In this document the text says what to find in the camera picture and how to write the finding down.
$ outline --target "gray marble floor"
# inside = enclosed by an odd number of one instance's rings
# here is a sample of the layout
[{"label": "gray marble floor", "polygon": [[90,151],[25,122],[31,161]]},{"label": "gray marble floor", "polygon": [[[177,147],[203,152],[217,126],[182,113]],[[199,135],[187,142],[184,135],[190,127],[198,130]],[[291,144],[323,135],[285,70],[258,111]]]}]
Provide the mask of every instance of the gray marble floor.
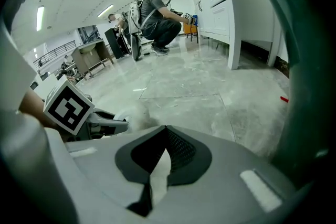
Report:
[{"label": "gray marble floor", "polygon": [[141,102],[160,124],[236,141],[270,157],[285,121],[288,104],[280,96],[288,96],[289,80],[244,52],[239,69],[230,70],[227,45],[199,43],[179,37],[167,56],[124,57],[77,86],[98,108],[117,113]]}]

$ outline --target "door handle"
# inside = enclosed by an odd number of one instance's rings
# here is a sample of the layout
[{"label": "door handle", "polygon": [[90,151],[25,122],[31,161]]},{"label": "door handle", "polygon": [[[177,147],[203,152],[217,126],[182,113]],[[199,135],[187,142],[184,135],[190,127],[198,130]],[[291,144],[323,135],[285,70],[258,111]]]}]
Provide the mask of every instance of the door handle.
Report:
[{"label": "door handle", "polygon": [[202,11],[202,8],[201,8],[201,1],[198,1],[198,9],[199,9],[200,11]]}]

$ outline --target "human hand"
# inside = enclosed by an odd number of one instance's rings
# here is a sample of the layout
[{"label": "human hand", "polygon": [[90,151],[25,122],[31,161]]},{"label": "human hand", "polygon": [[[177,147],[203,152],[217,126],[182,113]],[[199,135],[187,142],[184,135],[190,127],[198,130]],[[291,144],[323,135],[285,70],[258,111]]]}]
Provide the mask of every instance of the human hand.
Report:
[{"label": "human hand", "polygon": [[189,22],[188,22],[189,25],[195,25],[196,24],[196,18],[190,16],[189,17]]}]

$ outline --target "fluorescent light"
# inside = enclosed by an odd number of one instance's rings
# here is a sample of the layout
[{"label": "fluorescent light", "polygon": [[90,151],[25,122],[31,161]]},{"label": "fluorescent light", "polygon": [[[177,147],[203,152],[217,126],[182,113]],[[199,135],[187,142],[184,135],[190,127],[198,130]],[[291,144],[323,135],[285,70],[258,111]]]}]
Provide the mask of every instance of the fluorescent light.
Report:
[{"label": "fluorescent light", "polygon": [[144,89],[134,89],[133,92],[144,91],[145,89],[147,89],[147,87]]},{"label": "fluorescent light", "polygon": [[37,9],[36,31],[40,31],[42,29],[43,12],[44,12],[44,6]]},{"label": "fluorescent light", "polygon": [[106,9],[104,9],[97,17],[99,18],[101,15],[103,15],[105,12],[107,12],[113,5],[108,6]]}]

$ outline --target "gray t-shirt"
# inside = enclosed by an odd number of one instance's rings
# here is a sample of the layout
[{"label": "gray t-shirt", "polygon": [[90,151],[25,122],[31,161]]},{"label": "gray t-shirt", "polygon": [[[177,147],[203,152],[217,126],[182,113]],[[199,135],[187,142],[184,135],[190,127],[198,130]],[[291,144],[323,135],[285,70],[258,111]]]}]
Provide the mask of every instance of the gray t-shirt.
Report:
[{"label": "gray t-shirt", "polygon": [[155,24],[163,18],[162,14],[158,11],[159,8],[165,7],[162,0],[144,0],[141,5],[141,24],[147,18],[149,13],[156,8],[156,11],[148,18],[144,27],[150,24]]}]

